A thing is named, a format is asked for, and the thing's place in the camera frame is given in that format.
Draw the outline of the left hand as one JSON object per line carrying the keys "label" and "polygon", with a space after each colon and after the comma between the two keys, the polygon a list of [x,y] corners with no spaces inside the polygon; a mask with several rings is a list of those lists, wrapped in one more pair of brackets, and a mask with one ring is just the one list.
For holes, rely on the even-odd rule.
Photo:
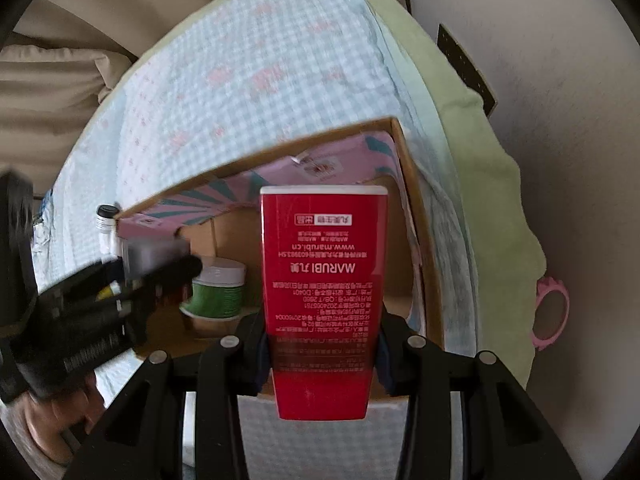
{"label": "left hand", "polygon": [[105,412],[94,373],[85,378],[79,389],[56,398],[43,401],[26,393],[23,406],[26,426],[35,445],[49,460],[61,466],[68,465],[74,456],[63,437],[64,432],[82,422],[84,433],[90,434]]}

